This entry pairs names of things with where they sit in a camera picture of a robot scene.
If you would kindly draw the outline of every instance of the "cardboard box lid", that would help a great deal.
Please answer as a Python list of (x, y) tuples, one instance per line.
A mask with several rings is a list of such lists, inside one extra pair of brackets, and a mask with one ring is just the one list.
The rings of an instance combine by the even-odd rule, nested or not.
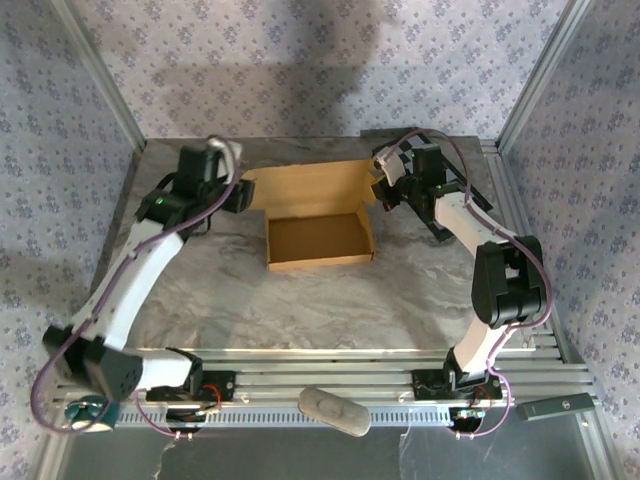
[(269, 219), (304, 218), (355, 212), (364, 201), (376, 201), (371, 190), (373, 160), (289, 165), (250, 170), (243, 178), (256, 182), (251, 210)]

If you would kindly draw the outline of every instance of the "cardboard box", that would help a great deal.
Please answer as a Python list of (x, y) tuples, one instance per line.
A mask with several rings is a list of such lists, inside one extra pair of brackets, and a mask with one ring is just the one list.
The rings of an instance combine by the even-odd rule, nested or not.
[(264, 210), (271, 271), (368, 262), (375, 248), (364, 204), (375, 203), (371, 159), (248, 171), (251, 210)]

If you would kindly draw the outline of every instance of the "marble surface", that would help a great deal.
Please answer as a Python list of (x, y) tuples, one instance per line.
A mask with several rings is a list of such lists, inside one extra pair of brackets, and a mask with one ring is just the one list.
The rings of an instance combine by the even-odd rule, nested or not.
[[(242, 169), (367, 158), (381, 138), (247, 139)], [(479, 190), (495, 207), (475, 137), (459, 138)], [(127, 202), (118, 250), (141, 198), (198, 140), (150, 140)], [(448, 148), (445, 154), (455, 163)], [(263, 213), (219, 212), (189, 239), (153, 287), (130, 347), (446, 349), (472, 315), (473, 260), (455, 239), (438, 243), (406, 205), (369, 208), (376, 255), (360, 265), (270, 273)]]

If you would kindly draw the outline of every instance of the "floral wallpaper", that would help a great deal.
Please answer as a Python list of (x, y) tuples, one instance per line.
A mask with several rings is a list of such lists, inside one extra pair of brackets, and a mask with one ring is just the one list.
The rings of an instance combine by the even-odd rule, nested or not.
[(2, 479), (26, 478), (40, 339), (88, 297), (132, 154), (47, 3), (0, 2)]
[(566, 0), (75, 3), (149, 138), (495, 138)]
[(569, 339), (640, 478), (640, 6), (594, 0), (508, 153)]

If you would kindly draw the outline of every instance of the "open cardboard box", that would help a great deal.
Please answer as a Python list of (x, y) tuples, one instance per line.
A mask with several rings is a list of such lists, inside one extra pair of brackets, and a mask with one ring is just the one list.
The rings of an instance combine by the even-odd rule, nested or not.
[(250, 170), (251, 210), (264, 210), (271, 271), (368, 262), (375, 251), (364, 204), (375, 203), (373, 161)]

